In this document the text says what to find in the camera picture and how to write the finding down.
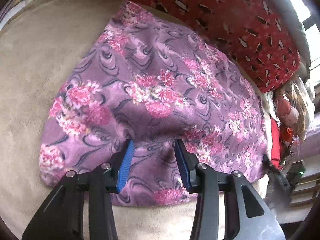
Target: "bed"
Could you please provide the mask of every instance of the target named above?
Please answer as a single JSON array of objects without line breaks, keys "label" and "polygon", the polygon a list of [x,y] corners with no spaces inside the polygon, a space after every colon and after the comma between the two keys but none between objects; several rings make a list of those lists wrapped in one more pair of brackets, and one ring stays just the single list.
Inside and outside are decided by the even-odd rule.
[{"label": "bed", "polygon": [[[18,239],[51,190],[39,178],[38,149],[52,99],[121,2],[34,0],[10,19],[0,33],[3,66],[0,75],[3,91],[0,97],[3,139],[0,173],[4,178],[0,182],[0,216]],[[147,10],[181,23],[153,8]],[[263,106],[270,150],[272,140],[266,101]],[[264,197],[268,177],[253,185]],[[85,239],[88,239],[87,209],[85,203]],[[119,239],[188,239],[195,202],[153,208],[114,207],[113,211]],[[223,239],[223,195],[220,195],[219,229],[219,239]]]}]

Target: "beige fabric surface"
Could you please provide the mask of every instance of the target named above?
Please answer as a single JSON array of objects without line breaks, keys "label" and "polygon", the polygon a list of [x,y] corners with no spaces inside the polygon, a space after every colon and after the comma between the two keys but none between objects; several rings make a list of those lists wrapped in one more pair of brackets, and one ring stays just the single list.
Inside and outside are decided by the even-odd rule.
[{"label": "beige fabric surface", "polygon": [[[51,190],[39,179],[38,149],[53,97],[121,2],[35,0],[0,32],[0,216],[19,239]],[[148,10],[180,23],[155,9]],[[265,115],[268,131],[268,110]],[[265,195],[267,184],[267,177],[255,183],[260,195]],[[87,203],[84,210],[84,236],[89,239]],[[194,210],[195,203],[113,208],[121,240],[189,239]],[[222,239],[222,195],[219,228]]]}]

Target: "bright window light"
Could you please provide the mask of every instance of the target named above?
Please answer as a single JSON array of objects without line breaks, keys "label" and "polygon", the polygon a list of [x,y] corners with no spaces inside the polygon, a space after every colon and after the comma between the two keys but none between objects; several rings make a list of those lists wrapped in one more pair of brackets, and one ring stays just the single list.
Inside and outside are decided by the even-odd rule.
[{"label": "bright window light", "polygon": [[297,12],[300,22],[303,22],[304,20],[308,19],[311,16],[309,9],[304,5],[302,0],[290,0],[290,1]]}]

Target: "blue gripper pad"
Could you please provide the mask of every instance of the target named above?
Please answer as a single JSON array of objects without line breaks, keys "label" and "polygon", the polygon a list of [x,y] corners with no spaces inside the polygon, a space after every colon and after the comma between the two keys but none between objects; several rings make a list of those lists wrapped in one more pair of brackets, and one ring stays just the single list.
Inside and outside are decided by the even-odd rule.
[{"label": "blue gripper pad", "polygon": [[196,165],[199,163],[195,154],[189,153],[181,139],[174,144],[174,154],[176,156],[183,186],[189,193],[196,193],[198,181],[196,176]]},{"label": "blue gripper pad", "polygon": [[124,186],[127,182],[128,175],[129,175],[129,169],[130,169],[131,161],[132,161],[132,157],[133,157],[133,152],[134,152],[134,145],[133,145],[133,141],[130,140],[130,142],[127,146],[125,155],[123,157],[121,166],[118,171],[118,182],[116,185],[118,192],[120,192],[124,188]]}]

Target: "silver bolt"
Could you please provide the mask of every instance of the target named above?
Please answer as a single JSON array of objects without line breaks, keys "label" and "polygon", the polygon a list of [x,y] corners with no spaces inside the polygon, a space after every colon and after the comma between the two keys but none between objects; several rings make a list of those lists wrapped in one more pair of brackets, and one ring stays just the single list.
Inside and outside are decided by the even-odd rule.
[{"label": "silver bolt", "polygon": [[74,171],[68,171],[66,175],[68,178],[72,178],[75,174],[76,173]]},{"label": "silver bolt", "polygon": [[242,173],[241,171],[233,171],[233,175],[235,175],[236,177],[241,177]]},{"label": "silver bolt", "polygon": [[101,164],[101,168],[103,168],[104,170],[110,169],[110,167],[111,167],[110,163]]},{"label": "silver bolt", "polygon": [[205,170],[207,168],[207,165],[205,163],[198,163],[197,168],[199,170]]}]

